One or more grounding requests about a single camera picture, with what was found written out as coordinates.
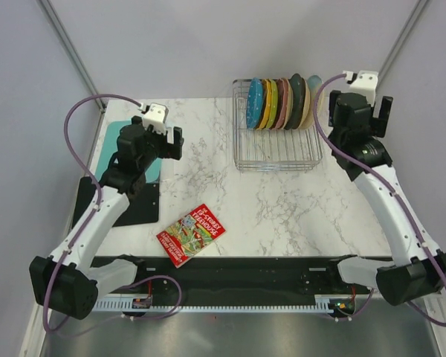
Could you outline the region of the orange polka dot plate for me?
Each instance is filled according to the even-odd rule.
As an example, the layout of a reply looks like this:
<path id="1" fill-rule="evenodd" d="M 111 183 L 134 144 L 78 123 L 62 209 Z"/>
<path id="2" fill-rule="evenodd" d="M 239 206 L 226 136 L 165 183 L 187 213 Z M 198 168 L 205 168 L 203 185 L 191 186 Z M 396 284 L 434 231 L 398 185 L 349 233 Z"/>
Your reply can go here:
<path id="1" fill-rule="evenodd" d="M 260 115 L 260 120 L 257 125 L 257 129 L 264 129 L 267 126 L 271 105 L 272 105 L 272 85 L 270 79 L 264 79 L 263 81 L 265 88 L 265 99 L 263 100 L 262 112 Z"/>

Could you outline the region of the wire dish rack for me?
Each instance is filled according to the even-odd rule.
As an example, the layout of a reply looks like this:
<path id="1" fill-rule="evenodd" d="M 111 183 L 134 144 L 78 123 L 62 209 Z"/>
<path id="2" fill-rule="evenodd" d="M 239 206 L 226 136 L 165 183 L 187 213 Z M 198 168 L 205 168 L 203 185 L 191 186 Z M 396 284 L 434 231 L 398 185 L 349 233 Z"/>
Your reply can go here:
<path id="1" fill-rule="evenodd" d="M 233 159 L 240 171 L 310 170 L 323 158 L 314 127 L 305 130 L 249 129 L 247 96 L 251 81 L 237 79 L 233 87 Z"/>

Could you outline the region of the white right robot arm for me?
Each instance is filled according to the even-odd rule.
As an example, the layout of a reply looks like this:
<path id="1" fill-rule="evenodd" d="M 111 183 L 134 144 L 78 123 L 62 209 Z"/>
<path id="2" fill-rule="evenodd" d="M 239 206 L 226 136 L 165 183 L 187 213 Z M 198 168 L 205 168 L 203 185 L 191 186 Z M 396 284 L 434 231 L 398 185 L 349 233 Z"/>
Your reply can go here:
<path id="1" fill-rule="evenodd" d="M 376 288 L 392 306 L 439 292 L 444 284 L 428 259 L 432 254 L 446 277 L 446 252 L 429 234 L 419 241 L 397 198 L 403 196 L 392 159 L 379 141 L 384 136 L 392 105 L 384 97 L 379 118 L 356 93 L 334 90 L 329 97 L 332 155 L 370 204 L 389 243 L 390 261 L 345 256 L 326 273 L 327 287 L 344 292 L 352 284 Z"/>

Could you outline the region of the green polka dot plate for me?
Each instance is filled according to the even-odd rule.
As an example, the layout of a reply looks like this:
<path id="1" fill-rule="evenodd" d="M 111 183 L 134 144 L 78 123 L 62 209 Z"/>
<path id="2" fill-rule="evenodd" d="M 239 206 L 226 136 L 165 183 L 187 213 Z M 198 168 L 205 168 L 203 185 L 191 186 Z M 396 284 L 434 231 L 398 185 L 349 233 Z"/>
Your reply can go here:
<path id="1" fill-rule="evenodd" d="M 275 80 L 268 79 L 268 82 L 270 83 L 271 86 L 271 107 L 270 107 L 268 122 L 265 128 L 271 129 L 276 120 L 279 92 L 277 88 L 277 82 Z"/>

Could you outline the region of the blue polka dot plate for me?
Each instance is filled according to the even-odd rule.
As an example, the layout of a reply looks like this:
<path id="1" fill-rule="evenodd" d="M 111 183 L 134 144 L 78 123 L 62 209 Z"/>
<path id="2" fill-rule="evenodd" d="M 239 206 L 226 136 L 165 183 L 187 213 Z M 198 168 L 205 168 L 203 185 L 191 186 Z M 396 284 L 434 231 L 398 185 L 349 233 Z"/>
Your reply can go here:
<path id="1" fill-rule="evenodd" d="M 255 129 L 259 123 L 263 104 L 263 93 L 262 81 L 254 77 L 248 89 L 246 103 L 246 127 L 248 129 Z"/>

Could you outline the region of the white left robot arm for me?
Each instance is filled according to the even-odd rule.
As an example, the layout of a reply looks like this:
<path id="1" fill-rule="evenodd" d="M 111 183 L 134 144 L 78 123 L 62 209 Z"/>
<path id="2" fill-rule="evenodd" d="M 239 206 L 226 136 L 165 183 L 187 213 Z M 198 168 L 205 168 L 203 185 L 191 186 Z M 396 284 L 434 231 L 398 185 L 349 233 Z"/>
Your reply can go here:
<path id="1" fill-rule="evenodd" d="M 158 158 L 180 160 L 183 144 L 180 127 L 168 132 L 140 116 L 121 128 L 117 149 L 83 215 L 48 257 L 35 257 L 30 264 L 33 293 L 43 309 L 82 320 L 107 294 L 123 286 L 131 292 L 147 287 L 148 274 L 135 258 L 122 255 L 98 268 L 91 264 L 110 229 L 141 194 L 148 168 Z"/>

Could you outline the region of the pink polka dot plate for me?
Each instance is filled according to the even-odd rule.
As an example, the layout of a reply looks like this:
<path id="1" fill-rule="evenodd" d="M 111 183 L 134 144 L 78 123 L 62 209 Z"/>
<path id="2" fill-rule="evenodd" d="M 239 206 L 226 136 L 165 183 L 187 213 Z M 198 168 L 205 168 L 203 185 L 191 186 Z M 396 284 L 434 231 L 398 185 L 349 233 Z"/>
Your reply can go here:
<path id="1" fill-rule="evenodd" d="M 283 129 L 288 115 L 289 81 L 287 78 L 277 80 L 278 104 L 273 129 Z"/>

